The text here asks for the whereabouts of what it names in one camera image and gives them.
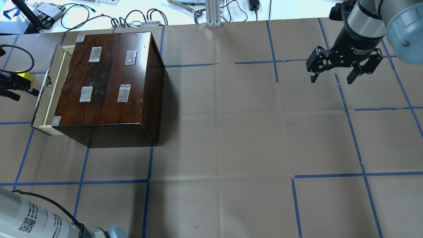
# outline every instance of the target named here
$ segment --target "blue tape line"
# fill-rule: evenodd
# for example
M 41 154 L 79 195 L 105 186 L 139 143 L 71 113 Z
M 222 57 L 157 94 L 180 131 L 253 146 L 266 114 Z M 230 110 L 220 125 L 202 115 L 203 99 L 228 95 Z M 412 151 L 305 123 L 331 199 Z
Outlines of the blue tape line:
M 219 63 L 214 64 L 182 64 L 182 65 L 167 65 L 165 68 L 183 68 L 183 67 L 199 67 L 199 66 L 208 66 L 208 65 L 215 65 Z
M 22 162 L 21 162 L 21 165 L 19 166 L 18 174 L 16 175 L 15 184 L 13 185 L 13 190 L 16 189 L 16 184 L 18 183 L 19 177 L 21 176 L 22 168 L 24 167 L 25 159 L 26 159 L 26 156 L 28 154 L 29 145 L 31 144 L 32 136 L 34 135 L 34 130 L 35 129 L 32 128 L 31 134 L 29 135 L 27 146 L 25 148 L 25 153 L 24 153 L 24 156 L 22 157 Z
M 119 183 L 147 183 L 148 179 L 135 180 L 99 180 L 99 181 L 83 181 L 82 184 L 119 184 Z M 79 185 L 80 181 L 63 181 L 63 182 L 21 182 L 16 186 L 40 186 L 40 185 Z M 15 183 L 0 183 L 0 186 L 13 186 Z
M 163 57 L 163 39 L 165 38 L 165 26 L 162 27 L 162 38 L 160 39 L 160 55 Z
M 269 34 L 270 49 L 272 50 L 272 59 L 275 61 L 275 50 L 273 49 L 272 34 L 270 33 L 269 21 L 266 21 L 267 33 Z
M 324 33 L 323 25 L 321 24 L 320 18 L 317 18 L 317 20 L 319 21 L 320 30 L 321 30 L 321 33 L 323 34 L 324 44 L 326 45 L 326 49 L 329 50 L 329 44 L 327 43 L 327 38 L 326 38 L 326 34 Z
M 13 42 L 13 45 L 16 45 L 18 38 L 19 38 L 19 35 L 16 35 L 16 38 L 15 38 L 15 41 Z M 7 56 L 6 61 L 4 62 L 4 65 L 3 65 L 3 70 L 6 69 L 7 63 L 9 62 L 9 59 L 12 56 L 13 49 L 14 48 L 11 48 L 10 51 L 9 51 L 9 55 Z
M 363 174 L 305 174 L 295 175 L 294 178 L 336 178 L 336 177 L 360 177 Z
M 367 195 L 369 196 L 369 201 L 370 201 L 371 210 L 373 212 L 374 221 L 376 222 L 377 232 L 379 234 L 379 238 L 383 238 L 382 229 L 380 228 L 379 219 L 377 218 L 376 208 L 374 206 L 373 196 L 371 195 L 371 192 L 370 192 L 370 186 L 369 186 L 369 182 L 367 181 L 367 176 L 363 176 L 363 178 L 364 178 L 364 183 L 366 185 Z
M 82 184 L 147 183 L 147 179 L 83 181 Z
M 294 196 L 295 216 L 297 218 L 298 237 L 302 238 L 301 222 L 299 220 L 299 211 L 298 211 L 298 202 L 297 202 L 297 191 L 295 190 L 295 182 L 293 179 L 291 179 L 291 184 L 292 184 L 292 194 Z
M 66 32 L 63 34 L 62 41 L 60 42 L 60 45 L 63 46 L 63 42 L 65 42 Z
M 379 172 L 379 173 L 361 173 L 361 174 L 301 174 L 294 178 L 335 178 L 335 177 L 361 177 L 361 176 L 401 176 L 401 175 L 423 175 L 423 171 L 412 172 Z
M 410 111 L 411 111 L 411 113 L 413 114 L 413 117 L 414 117 L 414 120 L 415 120 L 415 122 L 416 122 L 417 128 L 419 129 L 420 135 L 421 135 L 421 137 L 423 138 L 423 130 L 422 130 L 422 127 L 420 126 L 419 119 L 417 118 L 416 112 L 414 112 L 413 106 L 411 105 L 411 101 L 410 101 L 410 99 L 408 98 L 407 93 L 405 92 L 405 88 L 404 88 L 404 86 L 402 85 L 402 82 L 401 82 L 401 79 L 400 79 L 400 77 L 399 77 L 399 75 L 398 75 L 398 72 L 397 72 L 397 71 L 396 71 L 396 69 L 395 69 L 394 62 L 392 61 L 392 58 L 390 57 L 390 54 L 389 54 L 389 51 L 388 51 L 388 48 L 386 48 L 385 42 L 384 42 L 383 40 L 382 40 L 382 45 L 383 45 L 383 47 L 385 48 L 386 53 L 387 53 L 387 54 L 388 54 L 388 56 L 389 56 L 389 58 L 388 58 L 388 59 L 389 59 L 389 62 L 391 63 L 392 69 L 393 69 L 393 70 L 394 70 L 394 72 L 395 72 L 395 76 L 397 77 L 398 84 L 399 84 L 399 86 L 401 87 L 402 93 L 404 94 L 405 100 L 407 101 L 408 106 L 410 107 Z
M 281 63 L 286 63 L 286 62 L 293 62 L 293 61 L 307 61 L 306 59 L 298 59 L 298 60 L 281 60 Z
M 357 108 L 354 111 L 394 111 L 394 110 L 409 110 L 409 107 L 405 108 Z
M 276 63 L 273 63 L 273 69 L 275 70 L 275 78 L 276 78 L 276 82 L 279 82 L 279 77 L 277 76 L 277 68 L 276 68 Z
M 146 229 L 147 229 L 147 209 L 148 209 L 148 197 L 150 196 L 150 182 L 147 183 L 146 189 L 146 199 L 144 202 L 144 218 L 143 218 L 143 234 L 142 237 L 146 238 Z
M 247 61 L 247 62 L 235 62 L 235 64 L 266 64 L 266 63 L 274 63 L 274 62 L 282 62 L 280 60 L 278 61 L 273 61 L 273 60 L 268 60 L 268 61 Z
M 0 187 L 13 186 L 13 185 L 15 185 L 15 183 L 0 183 Z
M 87 160 L 88 160 L 89 153 L 90 153 L 90 147 L 87 147 L 87 150 L 85 152 L 84 165 L 82 166 L 81 178 L 80 178 L 80 181 L 79 181 L 78 194 L 77 194 L 77 198 L 76 198 L 76 201 L 75 201 L 75 208 L 74 208 L 74 214 L 73 214 L 74 217 L 77 216 L 79 199 L 80 199 L 80 196 L 81 196 L 82 183 L 84 181 L 85 168 L 87 167 Z
M 341 97 L 342 97 L 342 103 L 343 103 L 343 105 L 344 105 L 345 113 L 346 113 L 346 116 L 347 116 L 347 118 L 348 118 L 348 124 L 349 124 L 349 128 L 350 128 L 350 130 L 351 130 L 351 135 L 352 135 L 352 138 L 353 138 L 353 140 L 354 140 L 355 151 L 357 152 L 358 161 L 359 161 L 359 162 L 360 162 L 360 164 L 361 164 L 361 153 L 360 153 L 360 149 L 358 148 L 357 138 L 356 138 L 356 136 L 355 136 L 354 128 L 353 128 L 352 123 L 351 123 L 351 117 L 350 117 L 350 115 L 349 115 L 349 113 L 348 113 L 348 108 L 347 108 L 347 106 L 346 106 L 345 97 L 344 97 L 344 94 L 343 94 L 343 92 L 342 92 L 341 84 L 340 84 L 340 82 L 339 82 L 339 77 L 338 77 L 338 75 L 337 75 L 337 74 L 335 74 L 335 78 L 336 78 L 336 83 L 338 84 L 339 93 L 341 94 Z
M 144 218 L 143 218 L 143 234 L 142 237 L 146 237 L 146 229 L 147 229 L 147 211 L 148 211 L 148 198 L 150 197 L 150 179 L 151 179 L 151 168 L 153 166 L 153 152 L 154 152 L 154 142 L 151 141 L 150 146 L 150 160 L 148 162 L 148 181 L 147 181 L 147 188 L 146 188 L 146 199 L 144 201 Z
M 351 130 L 352 138 L 354 140 L 355 150 L 357 152 L 357 157 L 358 157 L 358 160 L 360 162 L 361 171 L 363 172 L 364 183 L 366 185 L 367 195 L 369 197 L 370 206 L 371 206 L 371 209 L 372 209 L 372 212 L 373 212 L 374 221 L 375 221 L 376 227 L 377 227 L 377 232 L 379 233 L 379 238 L 383 238 L 382 230 L 381 230 L 380 224 L 379 224 L 379 219 L 377 218 L 376 208 L 374 207 L 374 203 L 373 203 L 373 197 L 371 195 L 370 187 L 369 187 L 369 184 L 368 184 L 368 181 L 367 181 L 366 171 L 364 169 L 364 165 L 362 164 L 362 158 L 361 158 L 360 149 L 358 147 L 357 138 L 355 136 L 354 128 L 353 128 L 352 123 L 351 123 L 351 117 L 350 117 L 349 112 L 348 112 L 348 108 L 347 108 L 347 105 L 346 105 L 345 97 L 344 97 L 344 94 L 342 92 L 342 87 L 341 87 L 341 84 L 339 82 L 339 78 L 338 78 L 338 75 L 337 74 L 335 74 L 335 78 L 336 78 L 336 83 L 338 84 L 339 93 L 341 94 L 341 97 L 342 97 L 342 103 L 343 103 L 344 108 L 345 108 L 345 113 L 346 113 L 346 116 L 348 118 L 348 124 L 349 124 L 349 128 Z
M 150 146 L 150 160 L 148 162 L 148 175 L 147 178 L 151 179 L 151 168 L 153 167 L 153 152 L 154 152 L 154 142 L 151 142 L 151 146 Z
M 273 41 L 272 41 L 272 34 L 270 33 L 270 27 L 269 27 L 269 21 L 266 21 L 266 27 L 267 27 L 267 33 L 269 34 L 269 42 L 270 42 L 270 49 L 272 50 L 272 59 L 273 59 L 273 69 L 275 71 L 275 79 L 276 82 L 279 82 L 279 77 L 277 75 L 277 68 L 276 68 L 276 62 L 275 62 L 275 50 L 273 48 Z
M 366 176 L 423 175 L 423 171 L 367 173 Z
M 0 122 L 0 125 L 27 125 L 31 122 Z
M 25 182 L 25 183 L 17 183 L 17 186 L 39 186 L 39 185 L 77 185 L 79 184 L 78 181 L 70 181 L 70 182 Z
M 32 75 L 44 75 L 44 74 L 46 74 L 47 72 L 36 72 L 36 73 L 32 73 L 31 72 L 31 74 Z

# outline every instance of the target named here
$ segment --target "dark wood lid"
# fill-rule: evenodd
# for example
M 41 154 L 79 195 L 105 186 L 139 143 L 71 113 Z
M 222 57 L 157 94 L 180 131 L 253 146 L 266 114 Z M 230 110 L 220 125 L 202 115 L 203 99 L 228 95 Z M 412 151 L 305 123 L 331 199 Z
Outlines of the dark wood lid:
M 55 116 L 59 126 L 139 123 L 151 33 L 86 35 L 77 42 Z M 99 62 L 89 62 L 91 49 L 102 47 Z M 135 65 L 125 65 L 126 52 L 137 51 Z M 130 84 L 128 102 L 117 102 L 121 84 Z M 91 102 L 80 102 L 81 88 L 92 86 Z

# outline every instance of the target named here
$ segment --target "silver cylinder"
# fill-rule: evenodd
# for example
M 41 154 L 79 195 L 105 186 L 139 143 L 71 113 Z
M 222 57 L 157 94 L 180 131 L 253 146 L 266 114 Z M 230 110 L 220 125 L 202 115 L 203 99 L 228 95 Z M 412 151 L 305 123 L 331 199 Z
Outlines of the silver cylinder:
M 0 187 L 1 238 L 78 238 L 79 228 Z
M 361 6 L 363 6 L 367 11 L 377 15 L 377 8 L 374 4 L 374 0 L 359 0 Z
M 367 16 L 361 11 L 358 4 L 352 9 L 347 22 L 355 33 L 363 37 L 377 38 L 386 34 L 383 21 Z
M 380 17 L 385 23 L 385 26 L 388 26 L 388 23 L 396 14 L 421 2 L 423 2 L 423 0 L 376 0 L 375 4 L 379 10 Z

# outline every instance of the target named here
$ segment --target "qr code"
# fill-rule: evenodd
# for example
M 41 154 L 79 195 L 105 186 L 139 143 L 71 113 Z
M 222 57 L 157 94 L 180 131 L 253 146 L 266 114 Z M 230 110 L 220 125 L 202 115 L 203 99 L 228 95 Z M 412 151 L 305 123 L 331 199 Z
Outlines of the qr code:
M 20 231 L 31 233 L 32 228 L 34 228 L 35 220 L 31 220 L 28 217 L 25 217 L 24 223 L 22 223 L 21 227 L 19 227 Z

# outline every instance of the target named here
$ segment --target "metal tool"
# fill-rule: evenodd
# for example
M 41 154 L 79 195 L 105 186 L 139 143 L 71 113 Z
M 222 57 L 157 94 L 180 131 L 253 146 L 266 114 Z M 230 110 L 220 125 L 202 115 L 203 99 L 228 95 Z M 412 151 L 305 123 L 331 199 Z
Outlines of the metal tool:
M 194 10 L 194 9 L 190 8 L 189 6 L 187 6 L 187 5 L 185 5 L 185 4 L 182 4 L 182 3 L 180 3 L 180 2 L 178 2 L 178 1 L 176 1 L 176 0 L 168 0 L 168 2 L 173 3 L 173 4 L 175 4 L 176 6 L 181 7 L 181 8 L 183 8 L 183 9 L 185 9 L 185 10 L 187 10 L 187 11 L 189 11 L 189 12 L 193 13 L 193 14 L 194 14 L 194 17 L 201 17 L 201 16 L 203 15 L 203 12 L 201 12 L 201 11 L 196 11 L 196 10 Z

